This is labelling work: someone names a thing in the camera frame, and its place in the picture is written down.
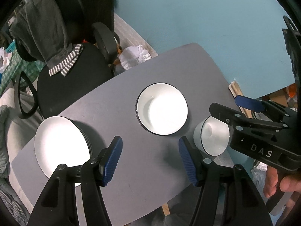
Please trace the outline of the person's right hand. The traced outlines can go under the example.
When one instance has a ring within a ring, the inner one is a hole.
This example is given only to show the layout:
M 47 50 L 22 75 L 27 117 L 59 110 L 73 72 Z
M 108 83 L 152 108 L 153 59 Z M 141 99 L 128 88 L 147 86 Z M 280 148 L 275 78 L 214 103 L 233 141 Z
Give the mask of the person's right hand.
M 283 212 L 283 215 L 286 217 L 300 197 L 300 173 L 290 174 L 283 177 L 279 184 L 278 180 L 279 176 L 277 170 L 268 166 L 263 193 L 268 199 L 275 194 L 277 188 L 279 188 L 282 192 L 293 192 L 291 198 L 286 203 L 286 208 Z

